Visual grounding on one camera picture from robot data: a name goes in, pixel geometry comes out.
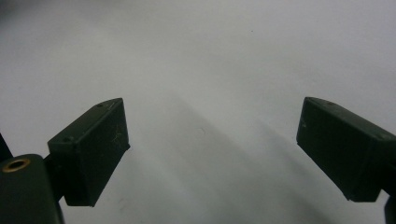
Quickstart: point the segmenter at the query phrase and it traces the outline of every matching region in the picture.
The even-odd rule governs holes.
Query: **metal ring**
[[[19,170],[25,168],[29,164],[30,164],[29,159],[18,159],[15,161],[11,161],[3,167],[3,172],[4,173],[16,172],[16,171],[19,171]]]

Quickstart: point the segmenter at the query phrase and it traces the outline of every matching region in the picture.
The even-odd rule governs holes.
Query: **gray surface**
[[[72,223],[384,223],[295,144],[306,95],[396,133],[393,1],[0,2],[14,154],[123,97],[133,150]]]

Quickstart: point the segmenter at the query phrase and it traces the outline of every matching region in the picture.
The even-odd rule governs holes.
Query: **white surface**
[[[305,96],[396,133],[394,1],[0,1],[15,155],[123,97],[133,149],[66,223],[384,223],[295,144]]]

